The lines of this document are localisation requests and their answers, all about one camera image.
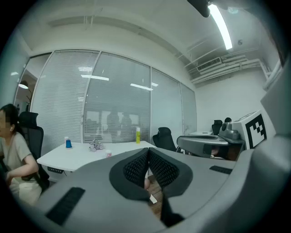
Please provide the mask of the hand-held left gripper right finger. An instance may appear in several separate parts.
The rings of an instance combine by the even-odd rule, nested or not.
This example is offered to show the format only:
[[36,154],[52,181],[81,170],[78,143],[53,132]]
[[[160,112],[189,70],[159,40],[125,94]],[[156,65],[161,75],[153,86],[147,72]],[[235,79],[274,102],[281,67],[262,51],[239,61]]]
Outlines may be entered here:
[[225,183],[234,161],[183,155],[149,148],[149,168],[161,187],[161,221],[171,227],[209,202]]

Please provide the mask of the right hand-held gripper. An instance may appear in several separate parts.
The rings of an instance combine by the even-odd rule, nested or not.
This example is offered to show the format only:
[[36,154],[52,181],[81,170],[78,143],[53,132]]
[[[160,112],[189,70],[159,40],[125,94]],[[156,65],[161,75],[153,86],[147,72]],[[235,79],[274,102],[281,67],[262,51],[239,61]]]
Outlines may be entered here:
[[246,149],[254,149],[267,139],[261,110],[249,113],[236,121],[223,123],[218,135],[220,137],[213,135],[179,136],[176,143],[179,148],[194,156],[204,158],[211,157],[213,147],[228,146],[229,143],[226,140],[230,142],[243,140]]

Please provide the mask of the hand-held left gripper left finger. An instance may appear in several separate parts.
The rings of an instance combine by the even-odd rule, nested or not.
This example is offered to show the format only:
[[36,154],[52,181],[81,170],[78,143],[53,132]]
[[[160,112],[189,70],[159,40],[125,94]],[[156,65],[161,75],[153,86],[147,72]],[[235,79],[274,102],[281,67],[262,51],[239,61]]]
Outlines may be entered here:
[[144,189],[148,149],[90,162],[47,189],[36,205],[48,233],[157,233],[166,226]]

